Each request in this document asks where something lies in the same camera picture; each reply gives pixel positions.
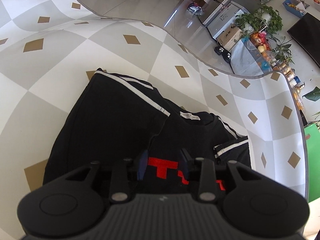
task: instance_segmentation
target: tiled floor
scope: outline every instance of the tiled floor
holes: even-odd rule
[[[79,0],[106,17],[143,20],[164,28],[205,63],[231,73],[231,68],[216,55],[215,40],[197,16],[186,11],[191,0]]]

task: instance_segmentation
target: white clothing tag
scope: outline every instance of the white clothing tag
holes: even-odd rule
[[[200,121],[200,117],[199,116],[193,115],[191,113],[180,112],[180,116],[182,116],[183,118],[186,118],[186,119],[199,120]]]

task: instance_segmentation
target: ribbed gray panel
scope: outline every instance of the ribbed gray panel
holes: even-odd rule
[[[27,236],[24,240],[38,239]],[[90,231],[69,240],[262,240],[231,227],[216,206],[194,201],[190,194],[137,195],[113,205]],[[282,240],[303,240],[299,234]]]

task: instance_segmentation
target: black screen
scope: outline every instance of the black screen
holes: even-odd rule
[[[288,33],[320,67],[320,21],[307,13],[288,30]]]

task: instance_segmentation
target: blue planter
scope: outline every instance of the blue planter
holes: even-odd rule
[[[302,14],[300,11],[297,11],[295,8],[292,8],[292,7],[288,6],[288,5],[286,5],[286,3],[291,3],[291,2],[290,2],[290,0],[285,0],[282,3],[288,12],[294,14],[295,16],[297,16],[299,18],[302,18],[304,16],[304,14]]]

